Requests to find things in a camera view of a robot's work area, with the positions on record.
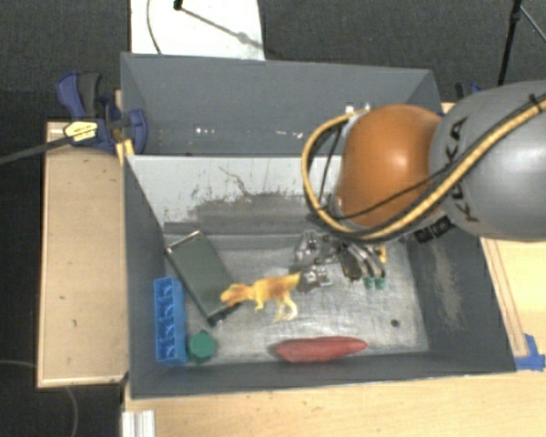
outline blue tape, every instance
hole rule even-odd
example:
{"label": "blue tape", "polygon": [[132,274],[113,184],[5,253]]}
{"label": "blue tape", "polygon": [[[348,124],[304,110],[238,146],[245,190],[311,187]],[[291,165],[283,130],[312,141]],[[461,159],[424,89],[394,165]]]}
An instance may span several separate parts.
{"label": "blue tape", "polygon": [[518,371],[539,371],[546,369],[546,355],[539,354],[536,347],[536,340],[533,336],[524,333],[526,343],[528,344],[528,356],[514,358]]}

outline black cord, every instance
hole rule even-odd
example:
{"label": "black cord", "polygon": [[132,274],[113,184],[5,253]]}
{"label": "black cord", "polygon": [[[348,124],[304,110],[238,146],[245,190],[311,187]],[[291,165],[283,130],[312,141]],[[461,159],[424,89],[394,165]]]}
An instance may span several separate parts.
{"label": "black cord", "polygon": [[343,124],[338,125],[338,131],[335,133],[336,136],[334,137],[334,142],[331,145],[331,148],[328,153],[328,158],[326,159],[326,166],[324,167],[324,174],[323,174],[323,177],[321,178],[321,188],[319,190],[319,195],[318,195],[319,202],[321,202],[321,198],[324,194],[324,187],[326,186],[326,179],[328,178],[329,164],[331,162],[331,158],[334,156],[334,153],[336,152],[336,147],[338,146],[339,137],[342,134],[343,127],[344,127]]}
{"label": "black cord", "polygon": [[[413,211],[418,205],[420,205],[427,196],[429,196],[440,184],[440,182],[442,182],[443,180],[445,180],[461,163],[461,161],[466,157],[468,156],[472,151],[473,149],[477,148],[481,142],[483,140],[485,140],[489,134],[491,134],[492,132],[494,132],[496,129],[498,129],[499,127],[502,127],[505,123],[507,123],[508,121],[512,120],[513,118],[517,117],[521,112],[523,112],[524,110],[534,106],[537,102],[541,102],[543,100],[546,99],[546,93],[540,95],[540,96],[537,96],[534,98],[534,101],[528,101],[527,103],[521,105],[520,107],[516,108],[515,110],[511,111],[508,115],[506,115],[505,117],[503,117],[501,120],[499,120],[498,122],[496,122],[493,126],[491,126],[490,128],[488,128],[484,133],[482,133],[475,141],[473,141],[471,143],[471,145],[465,150],[463,151],[457,158],[457,160],[455,162],[453,162],[452,164],[449,164],[448,166],[446,166],[443,170],[439,170],[439,172],[437,172],[438,174],[440,173],[440,176],[438,177],[438,179],[433,182],[431,184],[431,186],[429,186],[429,188],[427,188],[417,199],[415,199],[411,204],[409,204],[405,209],[403,209],[401,212],[399,212],[397,215],[395,215],[394,217],[390,218],[388,221],[376,226],[375,228],[373,229],[363,229],[361,231],[355,231],[353,233],[351,233],[352,236],[354,236],[355,238],[360,238],[360,237],[364,237],[366,235],[369,235],[371,233],[374,233],[375,231],[380,231],[384,228],[386,228],[387,226],[389,226],[390,224],[392,224],[394,221],[396,220],[399,220],[399,219],[402,219],[406,214],[408,214],[409,212]],[[418,222],[421,222],[423,219],[426,218],[426,216],[429,214],[429,212],[431,210],[433,210],[434,208],[436,208],[440,203],[441,201],[445,199],[445,197],[441,197],[441,199],[439,199],[438,201],[435,201],[433,202],[424,212],[423,212],[423,217],[421,218],[417,218],[413,223],[418,223]],[[392,232],[391,234],[389,234],[386,238],[381,238],[381,239],[377,239],[377,241],[384,241],[384,240],[387,240],[387,239],[392,239],[392,238],[396,238],[397,236],[400,236],[400,235],[403,235],[404,233],[406,233],[408,231],[408,229],[400,229],[400,230],[397,230],[395,232]]]}
{"label": "black cord", "polygon": [[[393,199],[398,198],[398,197],[400,197],[400,196],[402,196],[404,194],[407,194],[407,193],[411,192],[412,190],[414,190],[416,188],[424,186],[426,183],[431,181],[431,185],[423,193],[421,193],[421,195],[418,198],[416,198],[406,208],[404,208],[401,212],[399,212],[394,217],[390,218],[388,221],[386,221],[386,222],[384,222],[384,223],[382,223],[382,224],[380,224],[380,225],[378,225],[378,226],[376,226],[376,227],[374,227],[372,229],[363,229],[363,230],[354,231],[354,232],[351,232],[351,233],[341,232],[341,231],[339,231],[337,229],[331,228],[330,226],[327,226],[327,227],[330,229],[330,231],[332,233],[334,233],[336,235],[341,235],[343,238],[345,238],[347,240],[368,242],[363,237],[365,237],[365,236],[367,236],[367,235],[369,235],[371,233],[374,233],[376,231],[380,231],[380,230],[386,228],[387,226],[392,224],[394,221],[403,218],[406,214],[408,214],[409,212],[414,210],[418,205],[420,205],[425,200],[425,197],[430,195],[439,186],[439,184],[443,180],[445,180],[460,165],[460,162],[466,156],[468,156],[473,151],[473,149],[475,149],[476,147],[478,147],[480,145],[480,143],[490,133],[495,131],[497,128],[503,126],[506,122],[510,121],[511,119],[517,117],[522,111],[532,107],[533,105],[537,105],[539,102],[543,101],[544,99],[546,99],[546,93],[544,93],[544,94],[542,94],[540,96],[534,97],[533,100],[532,99],[529,100],[526,104],[523,104],[522,106],[520,106],[520,107],[516,108],[515,110],[513,110],[512,112],[510,112],[508,115],[506,115],[501,120],[496,122],[493,126],[488,128],[475,141],[473,141],[473,143],[471,143],[471,145],[458,156],[458,158],[457,158],[457,160],[455,162],[453,162],[452,164],[448,164],[446,167],[444,167],[444,168],[438,170],[437,172],[433,173],[428,178],[423,179],[420,183],[417,183],[417,184],[415,184],[415,185],[413,185],[413,186],[411,186],[409,188],[403,189],[399,193],[396,193],[395,195],[393,195],[393,196],[391,196],[391,197],[389,197],[387,199],[384,199],[383,201],[379,202],[378,204],[376,204],[374,206],[364,208],[363,210],[361,210],[359,212],[356,212],[356,214],[351,214],[351,215],[348,215],[346,217],[340,217],[340,218],[336,218],[334,216],[331,216],[333,219],[351,219],[351,218],[357,217],[359,215],[364,215],[364,214],[370,213],[371,211],[388,204]],[[336,128],[336,127],[337,126],[331,128],[329,131],[330,132],[333,131],[334,128]],[[425,219],[426,216],[429,214],[429,212],[431,210],[433,210],[435,207],[437,207],[443,199],[445,199],[445,197],[442,197],[439,201],[434,202],[431,206],[429,206],[429,208],[427,208],[423,212],[423,216],[420,217],[420,218],[417,218],[413,223],[418,223],[418,222],[421,222],[423,219]],[[373,242],[386,241],[388,239],[393,239],[393,238],[396,238],[397,236],[401,236],[401,235],[405,234],[406,232],[408,232],[408,228],[399,229],[397,231],[391,232],[387,237],[380,238],[380,239],[373,239],[372,241]]]}
{"label": "black cord", "polygon": [[160,50],[159,45],[157,44],[156,37],[154,36],[154,31],[152,30],[152,23],[149,20],[149,7],[150,2],[152,0],[147,0],[146,2],[146,21],[147,21],[147,32],[149,33],[149,36],[152,38],[152,42],[154,43],[154,47],[156,48],[156,51],[159,55],[163,55],[162,51]]}
{"label": "black cord", "polygon": [[[22,366],[30,369],[35,369],[35,365],[32,362],[26,361],[10,361],[10,360],[0,360],[0,365],[5,366]],[[76,402],[76,397],[73,391],[69,387],[65,387],[65,391],[69,396],[69,400],[73,405],[73,431],[71,431],[71,437],[76,437],[76,431],[79,426],[79,406]]]}

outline yellow cable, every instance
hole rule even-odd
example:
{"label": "yellow cable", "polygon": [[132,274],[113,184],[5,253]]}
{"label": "yellow cable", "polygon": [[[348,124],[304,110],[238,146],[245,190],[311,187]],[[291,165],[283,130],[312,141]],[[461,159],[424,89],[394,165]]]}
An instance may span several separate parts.
{"label": "yellow cable", "polygon": [[[515,118],[506,121],[503,125],[490,133],[490,135],[487,136],[481,142],[481,144],[479,144],[469,153],[468,156],[466,156],[461,162],[459,162],[458,166],[450,173],[450,175],[446,177],[427,197],[425,197],[416,208],[414,208],[411,212],[405,214],[402,218],[399,218],[396,221],[392,222],[386,228],[374,231],[360,238],[372,240],[387,237],[390,233],[393,233],[408,226],[414,220],[421,217],[434,203],[436,203],[450,189],[452,189],[465,176],[470,168],[473,167],[477,160],[479,160],[488,150],[490,150],[500,139],[508,135],[511,131],[513,131],[520,125],[539,115],[543,110],[546,110],[546,99],[542,100],[537,105],[533,105],[532,107],[527,108]],[[326,224],[328,224],[333,229],[345,233],[353,233],[355,230],[340,224],[334,218],[332,218],[330,214],[328,214],[328,212],[321,208],[321,205],[316,198],[313,188],[311,187],[311,183],[309,182],[308,157],[312,146],[325,131],[332,129],[339,123],[342,123],[343,121],[346,121],[350,117],[357,115],[361,112],[362,111],[357,111],[351,114],[342,115],[341,117],[333,118],[330,121],[319,126],[309,137],[301,154],[301,176],[303,178],[306,196],[311,202],[316,213]]]}

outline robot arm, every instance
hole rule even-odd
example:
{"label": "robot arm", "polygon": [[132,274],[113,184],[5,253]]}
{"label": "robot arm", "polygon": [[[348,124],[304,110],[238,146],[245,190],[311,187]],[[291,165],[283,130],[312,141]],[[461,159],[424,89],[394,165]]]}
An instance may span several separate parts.
{"label": "robot arm", "polygon": [[479,236],[546,239],[546,81],[480,92],[442,120],[412,106],[371,110],[349,131],[335,195],[322,207],[310,152],[349,117],[319,127],[302,155],[309,205],[327,229],[380,243],[444,212]]}

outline wooden board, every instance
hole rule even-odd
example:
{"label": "wooden board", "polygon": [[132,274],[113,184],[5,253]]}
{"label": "wooden board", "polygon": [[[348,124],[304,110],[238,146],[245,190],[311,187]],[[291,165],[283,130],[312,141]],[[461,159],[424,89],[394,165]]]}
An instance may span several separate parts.
{"label": "wooden board", "polygon": [[[49,123],[47,140],[64,124]],[[38,387],[120,381],[127,371],[121,168],[89,147],[45,158]]]}

